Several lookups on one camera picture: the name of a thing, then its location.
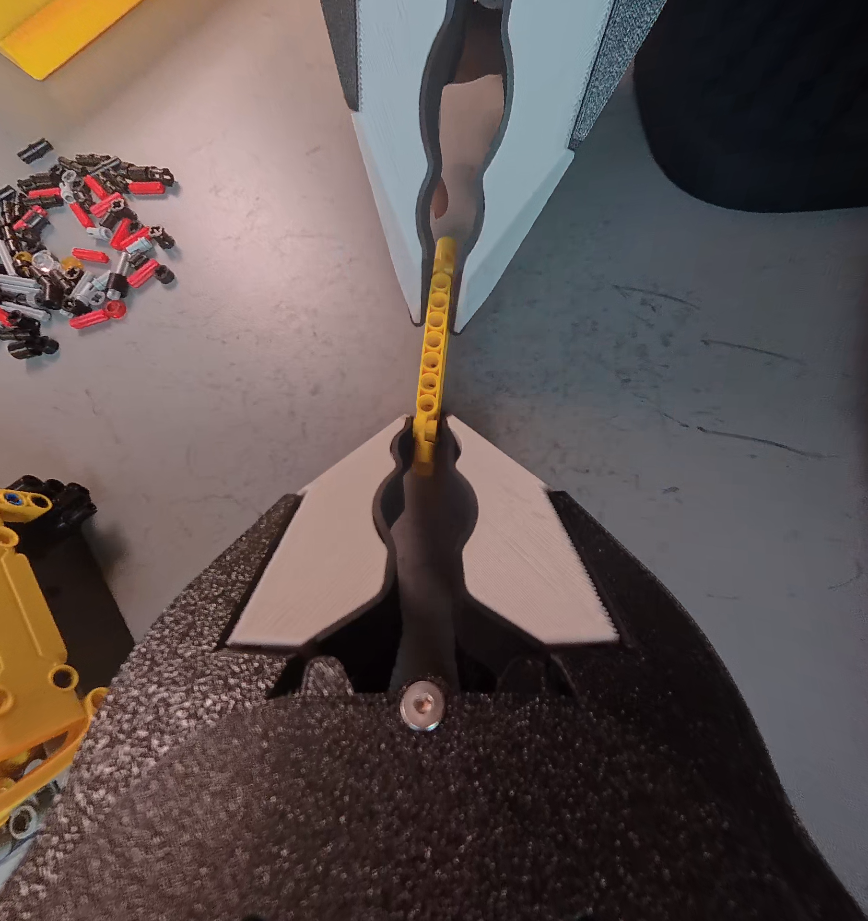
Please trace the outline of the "yellow lego robot model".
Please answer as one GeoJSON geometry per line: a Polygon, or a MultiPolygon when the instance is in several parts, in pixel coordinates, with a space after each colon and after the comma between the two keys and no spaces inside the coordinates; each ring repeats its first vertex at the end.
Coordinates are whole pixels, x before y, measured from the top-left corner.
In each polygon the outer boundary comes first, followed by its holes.
{"type": "Polygon", "coordinates": [[[78,483],[0,488],[0,865],[33,838],[134,639],[78,483]]]}

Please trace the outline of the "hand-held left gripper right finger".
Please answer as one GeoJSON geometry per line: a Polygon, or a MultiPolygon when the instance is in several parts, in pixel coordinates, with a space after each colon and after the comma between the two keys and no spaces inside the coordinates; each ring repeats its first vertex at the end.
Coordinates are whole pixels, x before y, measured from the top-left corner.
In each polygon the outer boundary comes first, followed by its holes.
{"type": "Polygon", "coordinates": [[[555,654],[620,635],[549,486],[457,416],[453,470],[463,500],[453,633],[463,689],[497,689],[515,670],[542,678],[555,654]]]}

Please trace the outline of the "black quilted pad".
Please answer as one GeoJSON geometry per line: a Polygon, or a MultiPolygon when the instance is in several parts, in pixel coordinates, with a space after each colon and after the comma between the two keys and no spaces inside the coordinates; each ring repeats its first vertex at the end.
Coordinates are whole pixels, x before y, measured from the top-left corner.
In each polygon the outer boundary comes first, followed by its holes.
{"type": "Polygon", "coordinates": [[[868,1],[669,1],[634,86],[651,155],[693,197],[868,206],[868,1]]]}

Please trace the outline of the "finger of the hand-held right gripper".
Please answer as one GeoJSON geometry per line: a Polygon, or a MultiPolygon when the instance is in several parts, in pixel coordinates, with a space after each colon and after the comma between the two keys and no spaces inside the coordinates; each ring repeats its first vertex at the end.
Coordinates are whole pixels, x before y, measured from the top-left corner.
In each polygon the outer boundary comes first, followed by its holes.
{"type": "Polygon", "coordinates": [[[483,174],[484,210],[465,259],[452,330],[483,305],[564,175],[590,71],[612,3],[504,3],[507,99],[483,174]]]}
{"type": "Polygon", "coordinates": [[[443,1],[333,1],[331,44],[383,234],[412,322],[423,317],[417,203],[428,173],[421,87],[443,1]]]}

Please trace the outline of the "yellow plastic bin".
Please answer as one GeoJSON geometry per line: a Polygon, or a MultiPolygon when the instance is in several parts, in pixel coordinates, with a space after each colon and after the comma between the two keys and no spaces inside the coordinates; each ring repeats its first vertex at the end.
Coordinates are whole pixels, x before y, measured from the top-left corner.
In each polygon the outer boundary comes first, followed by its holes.
{"type": "Polygon", "coordinates": [[[0,1],[0,53],[43,80],[139,5],[138,1],[0,1]]]}

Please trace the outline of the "yellow lego beam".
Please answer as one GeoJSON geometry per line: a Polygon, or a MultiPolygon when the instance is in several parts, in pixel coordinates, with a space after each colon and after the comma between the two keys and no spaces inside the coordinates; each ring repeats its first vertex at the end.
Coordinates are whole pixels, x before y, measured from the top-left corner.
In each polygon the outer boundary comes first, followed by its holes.
{"type": "Polygon", "coordinates": [[[436,243],[428,290],[413,420],[414,469],[422,476],[433,473],[435,462],[450,339],[449,311],[455,261],[455,239],[451,236],[440,237],[436,243]]]}

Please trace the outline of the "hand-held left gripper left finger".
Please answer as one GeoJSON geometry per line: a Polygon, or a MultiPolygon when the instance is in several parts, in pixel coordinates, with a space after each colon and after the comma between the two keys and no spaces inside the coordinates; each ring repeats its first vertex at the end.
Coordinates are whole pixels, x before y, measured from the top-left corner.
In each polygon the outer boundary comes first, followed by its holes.
{"type": "Polygon", "coordinates": [[[402,415],[302,488],[244,592],[228,647],[327,656],[358,693],[388,690],[402,638],[392,528],[405,507],[402,415]]]}

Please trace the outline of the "pile of small lego pins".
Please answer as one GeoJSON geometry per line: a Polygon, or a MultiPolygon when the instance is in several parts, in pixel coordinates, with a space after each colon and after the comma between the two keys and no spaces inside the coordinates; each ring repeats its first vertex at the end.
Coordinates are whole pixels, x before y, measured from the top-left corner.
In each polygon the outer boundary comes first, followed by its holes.
{"type": "Polygon", "coordinates": [[[95,152],[27,166],[0,188],[0,348],[19,361],[57,354],[57,330],[114,323],[131,295],[176,284],[175,237],[141,213],[177,190],[171,169],[95,152]]]}

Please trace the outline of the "person's right hand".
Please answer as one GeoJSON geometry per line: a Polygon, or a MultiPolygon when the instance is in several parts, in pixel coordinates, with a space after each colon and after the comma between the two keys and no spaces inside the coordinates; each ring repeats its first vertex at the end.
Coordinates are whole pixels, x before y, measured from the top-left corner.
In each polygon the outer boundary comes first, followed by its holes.
{"type": "Polygon", "coordinates": [[[448,206],[433,227],[436,236],[465,239],[471,232],[488,151],[502,120],[501,75],[445,86],[440,103],[441,178],[448,206]]]}

